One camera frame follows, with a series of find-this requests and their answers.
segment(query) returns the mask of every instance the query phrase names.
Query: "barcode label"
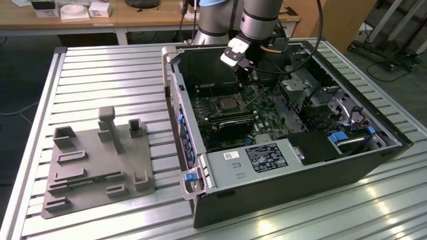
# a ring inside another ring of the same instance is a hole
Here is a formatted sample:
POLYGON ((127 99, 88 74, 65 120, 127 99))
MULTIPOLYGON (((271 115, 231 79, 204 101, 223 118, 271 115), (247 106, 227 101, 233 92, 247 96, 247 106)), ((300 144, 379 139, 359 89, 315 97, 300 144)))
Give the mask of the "barcode label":
POLYGON ((224 153, 225 160, 239 158, 239 153, 236 151, 225 152, 224 153))

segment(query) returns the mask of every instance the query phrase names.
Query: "blue latch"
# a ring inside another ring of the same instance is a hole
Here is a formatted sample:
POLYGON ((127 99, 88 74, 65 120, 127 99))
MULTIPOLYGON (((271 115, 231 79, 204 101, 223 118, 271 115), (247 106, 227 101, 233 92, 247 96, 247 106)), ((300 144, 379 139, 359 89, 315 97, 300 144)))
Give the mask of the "blue latch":
POLYGON ((375 128, 372 127, 372 126, 368 126, 367 127, 367 131, 368 131, 368 133, 372 135, 373 133, 376 133, 376 130, 375 130, 375 128))
POLYGON ((185 183, 191 183, 197 181, 199 177, 197 177, 197 173, 192 172, 192 173, 185 173, 184 174, 184 182, 185 183))
POLYGON ((336 132, 332 132, 331 139, 332 139, 333 143, 336 143, 339 141, 348 139, 348 136, 343 131, 336 131, 336 132))

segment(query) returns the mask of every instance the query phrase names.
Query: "wheel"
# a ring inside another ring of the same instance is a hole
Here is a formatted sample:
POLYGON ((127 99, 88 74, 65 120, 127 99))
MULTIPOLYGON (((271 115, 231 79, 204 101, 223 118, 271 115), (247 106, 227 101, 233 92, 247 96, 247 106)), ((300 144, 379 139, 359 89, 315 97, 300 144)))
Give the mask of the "wheel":
POLYGON ((355 51, 356 45, 351 44, 347 49, 348 49, 349 52, 355 51))
POLYGON ((388 72, 392 72, 396 69, 396 66, 393 64, 388 65, 388 72))

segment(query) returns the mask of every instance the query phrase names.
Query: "aluminum table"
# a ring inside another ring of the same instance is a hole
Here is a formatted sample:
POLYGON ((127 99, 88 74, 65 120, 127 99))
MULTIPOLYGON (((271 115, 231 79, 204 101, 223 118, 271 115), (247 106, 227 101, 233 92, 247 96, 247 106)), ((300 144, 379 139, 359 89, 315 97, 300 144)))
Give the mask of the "aluminum table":
POLYGON ((319 45, 320 53, 415 142, 413 147, 355 184, 192 228, 161 78, 160 49, 171 44, 76 47, 55 53, 0 239, 424 238, 427 129, 327 42, 319 45), (109 105, 115 105, 116 124, 135 118, 147 123, 156 191, 42 219, 53 129, 97 128, 97 108, 109 105))

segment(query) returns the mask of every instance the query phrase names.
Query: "wooden table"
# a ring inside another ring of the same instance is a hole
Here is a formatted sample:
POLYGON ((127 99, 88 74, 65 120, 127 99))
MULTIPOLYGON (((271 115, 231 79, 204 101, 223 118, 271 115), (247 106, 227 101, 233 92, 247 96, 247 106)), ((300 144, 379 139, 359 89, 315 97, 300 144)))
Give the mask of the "wooden table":
MULTIPOLYGON (((17 7, 10 0, 0 0, 0 36, 37 36, 61 34, 116 33, 119 45, 127 45, 127 32, 176 31, 180 28, 180 0, 160 0, 157 8, 139 11, 124 0, 109 0, 109 18, 92 17, 89 21, 61 22, 59 17, 37 18, 32 6, 17 7)), ((279 15, 288 36, 292 35, 297 15, 279 15)), ((183 30, 193 28, 184 19, 183 30)))

